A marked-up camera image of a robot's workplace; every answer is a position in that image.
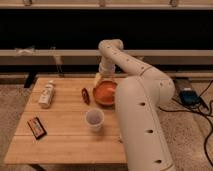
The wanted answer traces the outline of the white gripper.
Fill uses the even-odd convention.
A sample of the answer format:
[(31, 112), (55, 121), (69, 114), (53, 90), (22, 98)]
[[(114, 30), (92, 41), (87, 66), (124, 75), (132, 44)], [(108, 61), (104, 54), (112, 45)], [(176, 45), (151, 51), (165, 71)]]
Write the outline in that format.
[(102, 63), (99, 64), (99, 73), (95, 74), (94, 86), (96, 87), (102, 79), (108, 79), (111, 81), (115, 80), (115, 65), (104, 66)]

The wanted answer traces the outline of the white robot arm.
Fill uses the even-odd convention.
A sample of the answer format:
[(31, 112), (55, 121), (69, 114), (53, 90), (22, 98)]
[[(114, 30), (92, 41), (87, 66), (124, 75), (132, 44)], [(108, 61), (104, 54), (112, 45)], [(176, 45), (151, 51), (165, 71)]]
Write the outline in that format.
[(120, 67), (128, 76), (115, 90), (115, 111), (129, 171), (176, 171), (157, 115), (175, 86), (171, 77), (123, 51), (119, 39), (103, 40), (99, 73), (112, 76)]

